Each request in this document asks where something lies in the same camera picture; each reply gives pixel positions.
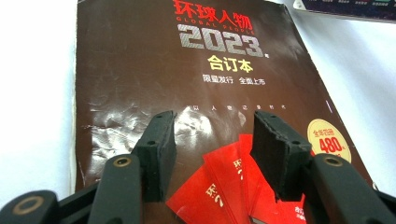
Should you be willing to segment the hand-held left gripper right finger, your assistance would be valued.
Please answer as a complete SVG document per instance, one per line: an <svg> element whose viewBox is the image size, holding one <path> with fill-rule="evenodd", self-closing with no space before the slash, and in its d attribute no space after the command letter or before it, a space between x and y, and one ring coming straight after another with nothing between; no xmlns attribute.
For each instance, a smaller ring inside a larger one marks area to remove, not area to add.
<svg viewBox="0 0 396 224"><path fill-rule="evenodd" d="M250 155L277 199L302 199L301 168L309 162L311 148L282 118L260 110L254 113Z"/></svg>

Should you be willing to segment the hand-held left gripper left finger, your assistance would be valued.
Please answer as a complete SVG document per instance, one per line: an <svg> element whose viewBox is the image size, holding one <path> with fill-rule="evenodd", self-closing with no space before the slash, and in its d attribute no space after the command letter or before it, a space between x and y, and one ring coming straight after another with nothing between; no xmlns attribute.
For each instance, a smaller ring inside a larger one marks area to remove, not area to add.
<svg viewBox="0 0 396 224"><path fill-rule="evenodd" d="M133 149L140 160L145 202L163 202L168 190L177 157L175 117L173 111L155 115Z"/></svg>

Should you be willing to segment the brown magazine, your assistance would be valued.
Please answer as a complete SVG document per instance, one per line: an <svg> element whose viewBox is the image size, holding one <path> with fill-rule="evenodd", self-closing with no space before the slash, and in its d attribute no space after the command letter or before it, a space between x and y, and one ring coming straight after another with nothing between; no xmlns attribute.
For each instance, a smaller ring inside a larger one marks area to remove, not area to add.
<svg viewBox="0 0 396 224"><path fill-rule="evenodd" d="M364 170L288 9L267 0L81 0L76 103L79 188L173 112L177 157L148 224L304 222L300 203L262 191L258 110Z"/></svg>

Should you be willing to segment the white board sheet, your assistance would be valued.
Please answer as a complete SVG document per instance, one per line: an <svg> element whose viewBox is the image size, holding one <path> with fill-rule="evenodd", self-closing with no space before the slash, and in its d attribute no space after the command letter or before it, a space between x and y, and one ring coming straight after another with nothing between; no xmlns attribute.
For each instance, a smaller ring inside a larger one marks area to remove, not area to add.
<svg viewBox="0 0 396 224"><path fill-rule="evenodd" d="M396 23L290 10L376 186L396 197ZM0 0L0 208L76 185L78 0Z"/></svg>

